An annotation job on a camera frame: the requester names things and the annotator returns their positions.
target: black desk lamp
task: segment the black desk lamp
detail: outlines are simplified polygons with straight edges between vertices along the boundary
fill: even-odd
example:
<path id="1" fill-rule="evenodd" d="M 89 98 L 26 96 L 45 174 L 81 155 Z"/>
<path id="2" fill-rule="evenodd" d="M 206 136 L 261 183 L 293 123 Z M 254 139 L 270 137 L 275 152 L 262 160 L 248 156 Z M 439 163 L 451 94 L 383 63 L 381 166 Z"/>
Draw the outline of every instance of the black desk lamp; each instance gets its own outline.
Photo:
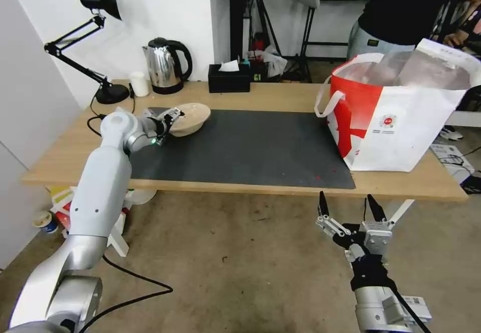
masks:
<path id="1" fill-rule="evenodd" d="M 72 68 L 77 69 L 100 84 L 99 90 L 97 90 L 97 93 L 95 94 L 97 101 L 100 104 L 115 104 L 121 102 L 129 96 L 128 88 L 123 85 L 114 85 L 110 83 L 105 75 L 84 68 L 82 65 L 63 55 L 62 51 L 104 27 L 105 16 L 100 14 L 100 10 L 105 10 L 114 18 L 122 20 L 118 9 L 118 4 L 120 2 L 121 0 L 80 0 L 80 3 L 82 3 L 83 6 L 90 9 L 94 17 L 85 24 L 82 24 L 71 32 L 59 37 L 57 40 L 45 44 L 45 51 L 47 53 L 62 60 L 64 63 L 67 63 Z M 97 27 L 78 38 L 67 39 L 70 35 L 91 23 L 94 23 Z"/>

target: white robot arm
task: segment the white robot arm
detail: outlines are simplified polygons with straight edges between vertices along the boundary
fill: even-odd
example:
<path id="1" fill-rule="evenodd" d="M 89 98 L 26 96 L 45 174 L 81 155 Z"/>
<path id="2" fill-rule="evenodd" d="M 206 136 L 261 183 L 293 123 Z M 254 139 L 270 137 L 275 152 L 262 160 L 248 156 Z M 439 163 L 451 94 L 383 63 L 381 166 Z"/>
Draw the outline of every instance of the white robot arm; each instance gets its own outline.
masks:
<path id="1" fill-rule="evenodd" d="M 118 109 L 102 120 L 102 143 L 90 154 L 70 207 L 70 234 L 28 278 L 12 314 L 11 332 L 77 332 L 95 315 L 101 280 L 73 273 L 92 268 L 104 254 L 132 171 L 126 152 L 161 144 L 181 115 L 174 108 L 162 118 L 139 118 Z"/>
<path id="2" fill-rule="evenodd" d="M 356 317 L 361 332 L 413 332 L 418 325 L 429 333 L 425 323 L 431 313 L 422 297 L 405 296 L 387 276 L 384 267 L 386 248 L 392 232 L 382 207 L 368 194 L 367 201 L 375 221 L 340 224 L 329 215 L 323 192 L 319 196 L 316 224 L 345 249 L 354 277 L 351 289 L 356 296 Z"/>

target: gray pants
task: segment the gray pants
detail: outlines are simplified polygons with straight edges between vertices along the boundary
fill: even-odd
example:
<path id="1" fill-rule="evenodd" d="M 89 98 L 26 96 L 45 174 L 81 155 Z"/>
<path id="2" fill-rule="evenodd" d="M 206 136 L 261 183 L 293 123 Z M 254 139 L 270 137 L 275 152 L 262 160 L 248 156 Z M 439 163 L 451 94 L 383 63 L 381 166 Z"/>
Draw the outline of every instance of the gray pants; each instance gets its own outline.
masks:
<path id="1" fill-rule="evenodd" d="M 347 60 L 351 60 L 358 54 L 364 53 L 389 53 L 413 51 L 416 45 L 397 45 L 385 42 L 368 34 L 359 27 L 357 21 L 354 23 L 349 35 L 347 47 Z"/>

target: person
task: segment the person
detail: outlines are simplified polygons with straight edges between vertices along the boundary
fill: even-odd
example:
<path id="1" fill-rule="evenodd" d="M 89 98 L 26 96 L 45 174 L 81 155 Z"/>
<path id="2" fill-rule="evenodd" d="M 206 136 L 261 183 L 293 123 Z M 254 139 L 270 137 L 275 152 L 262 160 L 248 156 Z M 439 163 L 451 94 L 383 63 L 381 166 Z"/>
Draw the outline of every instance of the person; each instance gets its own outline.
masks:
<path id="1" fill-rule="evenodd" d="M 457 9 L 459 13 L 454 14 L 451 19 L 443 44 L 460 49 L 481 60 L 481 0 L 465 0 L 459 5 Z M 438 34 L 439 29 L 432 38 L 437 40 Z M 472 94 L 478 94 L 478 92 L 468 90 L 457 110 L 467 110 Z M 463 138 L 462 134 L 451 125 L 445 125 L 439 135 L 452 141 Z"/>
<path id="2" fill-rule="evenodd" d="M 351 30 L 348 60 L 363 53 L 414 50 L 430 36 L 442 0 L 369 0 Z"/>

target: electric kettle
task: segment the electric kettle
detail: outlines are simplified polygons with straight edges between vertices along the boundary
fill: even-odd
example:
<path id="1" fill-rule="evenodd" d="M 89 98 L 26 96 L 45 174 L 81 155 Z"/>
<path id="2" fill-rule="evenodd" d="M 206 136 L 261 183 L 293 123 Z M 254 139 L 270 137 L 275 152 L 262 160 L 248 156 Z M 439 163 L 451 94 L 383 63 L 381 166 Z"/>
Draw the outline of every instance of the electric kettle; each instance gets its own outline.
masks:
<path id="1" fill-rule="evenodd" d="M 184 81 L 192 73 L 192 57 L 187 47 L 175 40 L 156 38 L 143 46 L 152 90 L 159 94 L 173 94 L 184 86 Z M 187 71 L 182 72 L 177 50 L 184 53 Z"/>

